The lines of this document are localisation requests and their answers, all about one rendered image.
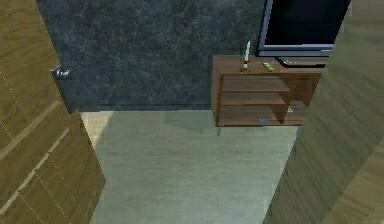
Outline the brown wooden room door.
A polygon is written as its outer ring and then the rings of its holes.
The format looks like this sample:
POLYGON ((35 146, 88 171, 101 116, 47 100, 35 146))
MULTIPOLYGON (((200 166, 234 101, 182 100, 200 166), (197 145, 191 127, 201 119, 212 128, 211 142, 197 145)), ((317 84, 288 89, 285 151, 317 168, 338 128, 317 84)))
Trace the brown wooden room door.
POLYGON ((0 224, 90 224, 106 180, 36 0, 0 0, 0 224))

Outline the black television set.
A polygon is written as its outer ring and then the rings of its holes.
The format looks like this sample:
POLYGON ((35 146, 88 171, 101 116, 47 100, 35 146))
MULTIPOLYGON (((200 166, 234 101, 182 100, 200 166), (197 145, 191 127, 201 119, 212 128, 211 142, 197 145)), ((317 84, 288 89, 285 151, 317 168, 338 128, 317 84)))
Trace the black television set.
POLYGON ((265 0, 256 56, 324 68, 351 0, 265 0))

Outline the white candle on brass holder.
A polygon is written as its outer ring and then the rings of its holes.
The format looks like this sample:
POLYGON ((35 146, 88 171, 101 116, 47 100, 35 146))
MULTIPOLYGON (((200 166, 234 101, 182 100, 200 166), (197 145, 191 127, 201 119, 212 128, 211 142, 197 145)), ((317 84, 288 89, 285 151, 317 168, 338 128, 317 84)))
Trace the white candle on brass holder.
POLYGON ((242 67, 240 72, 249 72, 248 62, 249 62, 249 52, 250 52, 251 41, 248 41, 245 48, 245 55, 242 58, 242 67))

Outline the brown wooden shelf unit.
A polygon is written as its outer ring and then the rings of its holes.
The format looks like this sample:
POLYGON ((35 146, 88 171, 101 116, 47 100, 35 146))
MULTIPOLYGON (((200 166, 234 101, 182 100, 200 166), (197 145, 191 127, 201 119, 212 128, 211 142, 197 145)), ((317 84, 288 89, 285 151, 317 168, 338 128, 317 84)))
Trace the brown wooden shelf unit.
POLYGON ((273 57, 252 56, 249 72, 239 71, 242 60, 236 55, 215 55, 212 64, 211 110, 218 127, 302 125, 323 72, 285 68, 273 57))

